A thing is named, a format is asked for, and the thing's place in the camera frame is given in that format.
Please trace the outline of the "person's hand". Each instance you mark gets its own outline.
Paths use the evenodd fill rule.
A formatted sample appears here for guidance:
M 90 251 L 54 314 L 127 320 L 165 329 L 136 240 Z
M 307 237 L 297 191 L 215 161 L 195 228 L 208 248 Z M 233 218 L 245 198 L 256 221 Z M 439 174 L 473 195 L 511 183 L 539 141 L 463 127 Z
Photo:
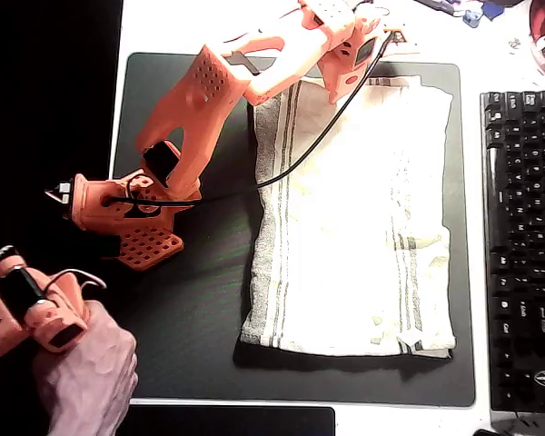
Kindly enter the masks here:
M 33 375 L 50 435 L 114 435 L 138 383 L 136 340 L 98 301 L 87 332 L 64 353 L 40 351 Z

